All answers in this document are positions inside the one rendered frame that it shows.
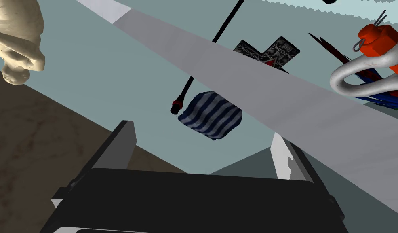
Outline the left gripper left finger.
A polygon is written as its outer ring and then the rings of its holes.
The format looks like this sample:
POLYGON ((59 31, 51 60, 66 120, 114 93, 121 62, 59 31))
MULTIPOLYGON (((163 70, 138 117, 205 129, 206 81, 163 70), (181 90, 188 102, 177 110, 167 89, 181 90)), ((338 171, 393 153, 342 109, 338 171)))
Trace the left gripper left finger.
POLYGON ((121 121, 90 160, 84 165, 69 187, 73 187, 93 168, 126 169, 137 139, 133 121, 121 121))

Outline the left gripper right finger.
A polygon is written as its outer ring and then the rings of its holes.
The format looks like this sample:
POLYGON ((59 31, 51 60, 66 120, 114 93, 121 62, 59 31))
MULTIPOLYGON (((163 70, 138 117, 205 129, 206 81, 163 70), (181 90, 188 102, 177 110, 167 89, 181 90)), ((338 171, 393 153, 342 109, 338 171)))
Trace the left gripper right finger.
POLYGON ((278 179, 313 182, 291 143, 278 133, 272 139, 271 156, 278 179))

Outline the blue white striped cloth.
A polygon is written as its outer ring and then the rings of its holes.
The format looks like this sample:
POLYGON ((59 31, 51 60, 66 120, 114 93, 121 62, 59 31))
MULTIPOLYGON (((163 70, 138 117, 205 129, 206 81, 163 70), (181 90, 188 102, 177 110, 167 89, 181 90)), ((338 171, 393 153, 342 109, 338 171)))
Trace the blue white striped cloth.
POLYGON ((219 140, 240 124, 242 110, 216 92, 203 92, 192 99, 178 120, 212 140, 219 140))

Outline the black patterned cross-shaped block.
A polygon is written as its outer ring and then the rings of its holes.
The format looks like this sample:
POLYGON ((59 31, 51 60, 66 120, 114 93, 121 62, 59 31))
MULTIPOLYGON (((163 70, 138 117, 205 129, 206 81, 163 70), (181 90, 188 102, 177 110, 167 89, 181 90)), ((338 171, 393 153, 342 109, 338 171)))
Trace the black patterned cross-shaped block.
POLYGON ((241 40, 234 51, 281 71, 285 71, 283 66, 300 53, 297 47, 282 36, 275 40, 264 52, 259 52, 245 40, 241 40))

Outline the silver shackle with orange pin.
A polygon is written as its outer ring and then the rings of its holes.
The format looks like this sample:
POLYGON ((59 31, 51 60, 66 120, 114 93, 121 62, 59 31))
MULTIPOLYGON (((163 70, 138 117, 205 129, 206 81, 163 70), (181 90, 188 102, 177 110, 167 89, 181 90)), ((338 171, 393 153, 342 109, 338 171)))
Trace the silver shackle with orange pin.
POLYGON ((358 33, 359 41, 353 46, 363 55, 337 68, 330 77, 330 86, 339 94, 366 97, 384 92, 398 91, 398 32, 390 25, 381 25, 383 12, 374 24, 368 24, 358 33), (389 77, 363 85, 352 85, 345 78, 371 68, 393 70, 389 77))

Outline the cream stone figurine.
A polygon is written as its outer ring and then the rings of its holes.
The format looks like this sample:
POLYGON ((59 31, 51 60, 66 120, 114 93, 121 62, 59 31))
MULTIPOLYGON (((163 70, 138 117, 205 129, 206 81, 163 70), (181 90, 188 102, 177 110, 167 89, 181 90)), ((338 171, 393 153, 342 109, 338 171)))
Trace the cream stone figurine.
POLYGON ((40 51, 44 20, 37 0, 0 0, 0 57, 3 79, 22 85, 30 71, 43 71, 40 51))

